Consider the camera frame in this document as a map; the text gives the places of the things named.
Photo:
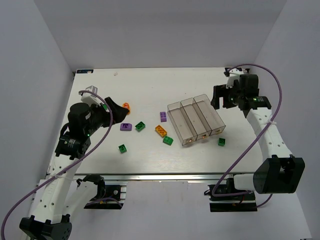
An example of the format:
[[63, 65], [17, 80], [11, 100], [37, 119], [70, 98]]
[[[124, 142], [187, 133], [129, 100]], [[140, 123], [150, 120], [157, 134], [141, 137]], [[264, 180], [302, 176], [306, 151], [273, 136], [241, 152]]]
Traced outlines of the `yellow orange flower lego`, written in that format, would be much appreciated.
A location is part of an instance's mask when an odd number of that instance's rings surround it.
[[128, 115], [131, 113], [131, 108], [130, 108], [129, 103], [127, 103], [127, 102], [123, 103], [122, 107], [128, 110], [128, 113], [127, 113]]

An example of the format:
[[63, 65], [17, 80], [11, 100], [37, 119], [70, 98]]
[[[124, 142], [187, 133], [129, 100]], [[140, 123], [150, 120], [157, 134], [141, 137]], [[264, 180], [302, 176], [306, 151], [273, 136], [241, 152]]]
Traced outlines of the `purple curved lego brick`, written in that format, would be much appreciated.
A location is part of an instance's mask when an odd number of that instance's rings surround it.
[[132, 124], [131, 123], [121, 123], [120, 124], [120, 131], [122, 132], [128, 132], [132, 130]]

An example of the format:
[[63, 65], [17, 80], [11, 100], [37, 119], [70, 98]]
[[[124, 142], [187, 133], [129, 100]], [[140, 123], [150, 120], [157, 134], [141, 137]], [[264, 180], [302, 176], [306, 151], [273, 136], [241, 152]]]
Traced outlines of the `orange long lego brick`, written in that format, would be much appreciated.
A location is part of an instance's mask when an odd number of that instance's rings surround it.
[[167, 131], [161, 126], [161, 125], [157, 125], [155, 127], [155, 131], [162, 137], [164, 138], [165, 136], [167, 136]]

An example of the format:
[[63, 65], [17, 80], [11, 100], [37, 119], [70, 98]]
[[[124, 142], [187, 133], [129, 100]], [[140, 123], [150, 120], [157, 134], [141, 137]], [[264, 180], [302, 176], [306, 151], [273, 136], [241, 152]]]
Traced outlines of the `purple square lego brick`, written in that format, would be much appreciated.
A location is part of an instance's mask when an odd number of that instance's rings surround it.
[[167, 122], [167, 113], [165, 111], [161, 111], [159, 115], [161, 123]]

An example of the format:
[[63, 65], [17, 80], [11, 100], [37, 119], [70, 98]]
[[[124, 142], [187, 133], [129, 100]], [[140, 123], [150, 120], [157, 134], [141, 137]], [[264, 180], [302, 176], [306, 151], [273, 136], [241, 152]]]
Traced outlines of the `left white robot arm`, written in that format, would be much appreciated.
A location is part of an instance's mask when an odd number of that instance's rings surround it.
[[100, 99], [92, 95], [70, 107], [54, 151], [51, 175], [42, 184], [43, 195], [32, 214], [19, 224], [30, 239], [67, 240], [76, 213], [88, 203], [106, 197], [105, 180], [98, 174], [77, 179], [77, 190], [71, 197], [67, 194], [84, 157], [95, 150], [90, 147], [91, 136], [99, 128], [109, 129], [121, 123], [128, 113], [128, 108], [117, 105], [110, 97]]

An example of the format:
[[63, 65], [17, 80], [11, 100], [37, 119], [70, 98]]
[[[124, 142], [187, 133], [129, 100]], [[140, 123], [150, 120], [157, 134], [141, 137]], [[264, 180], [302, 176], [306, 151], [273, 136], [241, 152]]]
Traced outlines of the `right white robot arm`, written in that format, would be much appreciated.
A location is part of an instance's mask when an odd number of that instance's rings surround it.
[[296, 191], [305, 162], [295, 157], [284, 143], [267, 97], [259, 95], [259, 78], [256, 74], [231, 76], [226, 84], [213, 88], [211, 105], [220, 108], [220, 99], [226, 109], [238, 107], [250, 123], [262, 153], [262, 164], [254, 173], [233, 176], [238, 191], [259, 194], [292, 194]]

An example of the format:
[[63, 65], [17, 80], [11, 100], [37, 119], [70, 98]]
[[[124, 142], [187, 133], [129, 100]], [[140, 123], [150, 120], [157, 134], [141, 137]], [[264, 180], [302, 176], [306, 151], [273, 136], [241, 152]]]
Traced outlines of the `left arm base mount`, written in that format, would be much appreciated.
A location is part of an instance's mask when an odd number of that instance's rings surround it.
[[105, 179], [98, 174], [88, 174], [84, 178], [76, 180], [77, 188], [80, 187], [82, 182], [91, 182], [96, 188], [96, 195], [89, 201], [84, 209], [94, 210], [121, 210], [125, 200], [122, 197], [122, 185], [119, 184], [106, 184]]

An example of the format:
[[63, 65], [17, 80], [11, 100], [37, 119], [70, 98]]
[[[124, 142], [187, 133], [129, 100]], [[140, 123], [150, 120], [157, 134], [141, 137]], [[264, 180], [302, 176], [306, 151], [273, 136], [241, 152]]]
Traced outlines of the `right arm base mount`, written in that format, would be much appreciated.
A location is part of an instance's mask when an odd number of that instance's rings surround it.
[[214, 184], [208, 185], [203, 195], [209, 197], [209, 208], [212, 213], [257, 212], [256, 196], [254, 193], [236, 196], [213, 196]]

